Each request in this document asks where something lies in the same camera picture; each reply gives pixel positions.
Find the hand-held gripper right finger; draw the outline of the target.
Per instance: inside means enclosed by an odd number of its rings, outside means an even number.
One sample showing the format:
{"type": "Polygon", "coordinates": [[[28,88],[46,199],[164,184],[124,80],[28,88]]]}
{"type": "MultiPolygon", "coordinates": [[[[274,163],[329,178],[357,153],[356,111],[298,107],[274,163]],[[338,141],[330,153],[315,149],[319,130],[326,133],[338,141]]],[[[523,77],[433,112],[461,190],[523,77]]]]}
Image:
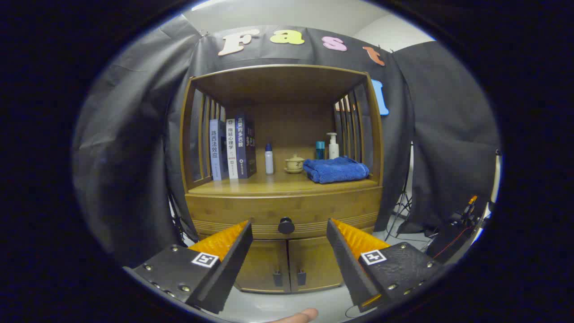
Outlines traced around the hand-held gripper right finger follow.
{"type": "Polygon", "coordinates": [[[390,245],[330,218],[327,238],[354,306],[388,310],[435,283],[444,266],[409,243],[390,245]]]}

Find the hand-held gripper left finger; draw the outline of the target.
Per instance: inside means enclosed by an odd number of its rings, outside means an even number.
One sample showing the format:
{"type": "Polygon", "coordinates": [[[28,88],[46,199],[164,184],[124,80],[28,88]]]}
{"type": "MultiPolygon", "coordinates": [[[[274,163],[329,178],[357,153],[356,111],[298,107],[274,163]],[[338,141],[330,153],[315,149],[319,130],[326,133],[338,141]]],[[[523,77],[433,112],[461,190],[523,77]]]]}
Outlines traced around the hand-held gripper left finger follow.
{"type": "Polygon", "coordinates": [[[218,314],[253,242],[248,220],[190,247],[172,244],[133,268],[131,278],[170,301],[218,314]]]}

